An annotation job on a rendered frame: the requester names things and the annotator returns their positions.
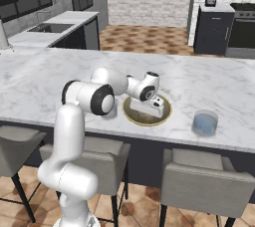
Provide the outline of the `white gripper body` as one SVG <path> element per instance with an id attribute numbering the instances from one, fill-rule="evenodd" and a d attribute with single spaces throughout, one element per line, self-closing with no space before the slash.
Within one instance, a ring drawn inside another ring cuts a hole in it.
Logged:
<path id="1" fill-rule="evenodd" d="M 153 99 L 148 100 L 145 102 L 140 102 L 136 99 L 132 99 L 130 102 L 130 108 L 132 110 L 144 113 L 144 114 L 150 114 L 156 117 L 162 117 L 163 116 L 163 99 Z"/>

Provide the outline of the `brown bowl with gold rim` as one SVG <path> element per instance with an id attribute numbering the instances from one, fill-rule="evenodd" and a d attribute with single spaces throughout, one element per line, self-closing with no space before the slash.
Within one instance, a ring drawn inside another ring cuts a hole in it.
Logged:
<path id="1" fill-rule="evenodd" d="M 132 110 L 130 108 L 130 102 L 131 100 L 134 99 L 131 96 L 128 96 L 124 101 L 122 105 L 123 112 L 127 119 L 132 121 L 135 124 L 138 125 L 143 125 L 143 126 L 154 126 L 154 125 L 159 125 L 163 122 L 165 122 L 171 115 L 172 107 L 169 101 L 161 96 L 161 95 L 156 95 L 151 100 L 153 99 L 163 99 L 163 116 L 162 117 L 156 117 L 147 113 L 141 113 L 135 110 Z"/>

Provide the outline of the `glass of water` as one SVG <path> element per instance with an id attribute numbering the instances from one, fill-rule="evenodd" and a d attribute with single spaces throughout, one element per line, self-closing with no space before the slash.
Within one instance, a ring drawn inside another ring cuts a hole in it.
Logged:
<path id="1" fill-rule="evenodd" d="M 193 118 L 191 130 L 200 137 L 212 137 L 216 133 L 218 115 L 212 111 L 197 111 Z"/>

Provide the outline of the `grey bar stool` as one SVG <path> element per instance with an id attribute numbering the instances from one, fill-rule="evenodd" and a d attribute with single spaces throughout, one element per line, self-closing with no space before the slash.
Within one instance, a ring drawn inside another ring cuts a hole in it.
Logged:
<path id="1" fill-rule="evenodd" d="M 255 190 L 255 178 L 237 172 L 228 157 L 191 149 L 163 151 L 159 227 L 167 207 L 225 216 L 233 227 Z"/>
<path id="2" fill-rule="evenodd" d="M 18 171 L 32 155 L 34 150 L 44 141 L 45 132 L 26 127 L 0 126 L 0 176 L 10 177 L 18 191 L 21 202 L 1 198 L 0 200 L 21 203 L 33 223 L 36 222 L 30 207 L 31 198 L 27 198 L 20 182 Z"/>
<path id="3" fill-rule="evenodd" d="M 62 216 L 53 227 L 101 227 L 88 206 L 96 194 L 112 198 L 113 224 L 119 225 L 121 184 L 128 184 L 130 145 L 119 140 L 86 136 L 56 140 L 40 148 L 38 179 L 60 193 Z"/>

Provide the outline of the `steel sink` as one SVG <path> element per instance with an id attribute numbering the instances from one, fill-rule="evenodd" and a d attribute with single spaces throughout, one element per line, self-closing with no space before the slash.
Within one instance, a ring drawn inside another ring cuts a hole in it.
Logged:
<path id="1" fill-rule="evenodd" d="M 42 23 L 32 29 L 30 32 L 38 33 L 63 33 L 73 27 L 73 24 L 56 24 L 56 23 Z"/>

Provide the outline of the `steel oven range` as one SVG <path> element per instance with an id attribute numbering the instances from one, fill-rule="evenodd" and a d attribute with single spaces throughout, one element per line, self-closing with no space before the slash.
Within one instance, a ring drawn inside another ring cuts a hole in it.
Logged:
<path id="1" fill-rule="evenodd" d="M 255 60 L 255 3 L 231 3 L 235 10 L 227 58 Z"/>

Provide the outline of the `grey tap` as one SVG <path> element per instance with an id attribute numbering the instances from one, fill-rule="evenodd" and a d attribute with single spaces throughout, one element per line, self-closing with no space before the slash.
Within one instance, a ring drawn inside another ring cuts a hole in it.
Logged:
<path id="1" fill-rule="evenodd" d="M 46 10 L 40 10 L 40 11 L 37 11 L 36 12 L 36 18 L 37 18 L 37 21 L 38 21 L 38 24 L 40 24 L 43 20 L 43 18 L 46 16 L 46 15 L 48 15 L 48 14 L 50 14 L 51 13 L 51 11 L 46 11 Z"/>

